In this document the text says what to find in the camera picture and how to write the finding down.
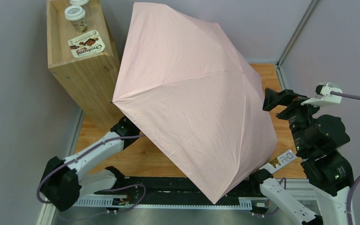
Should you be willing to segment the pink folding umbrella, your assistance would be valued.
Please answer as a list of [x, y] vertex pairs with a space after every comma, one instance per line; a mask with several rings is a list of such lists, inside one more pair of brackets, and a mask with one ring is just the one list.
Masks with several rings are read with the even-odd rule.
[[133, 4], [112, 102], [212, 202], [271, 157], [261, 76], [217, 23]]

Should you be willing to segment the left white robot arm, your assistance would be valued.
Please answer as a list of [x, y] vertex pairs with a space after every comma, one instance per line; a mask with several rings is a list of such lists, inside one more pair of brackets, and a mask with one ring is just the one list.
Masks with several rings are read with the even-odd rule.
[[140, 129], [123, 116], [102, 138], [84, 150], [63, 159], [51, 158], [37, 187], [37, 199], [63, 212], [81, 197], [113, 188], [117, 180], [125, 177], [122, 172], [113, 166], [95, 174], [90, 174], [90, 170], [142, 136]]

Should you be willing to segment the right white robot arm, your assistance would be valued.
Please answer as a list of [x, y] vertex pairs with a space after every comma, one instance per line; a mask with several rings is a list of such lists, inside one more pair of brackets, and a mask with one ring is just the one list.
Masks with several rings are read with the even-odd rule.
[[262, 108], [269, 112], [276, 106], [284, 107], [276, 117], [289, 123], [296, 155], [302, 160], [301, 166], [321, 212], [317, 214], [297, 201], [267, 169], [250, 174], [249, 180], [256, 193], [272, 200], [298, 225], [350, 225], [353, 222], [351, 201], [347, 198], [354, 184], [353, 171], [338, 151], [350, 137], [339, 117], [327, 114], [313, 117], [321, 105], [332, 102], [329, 94], [314, 99], [288, 89], [265, 90]]

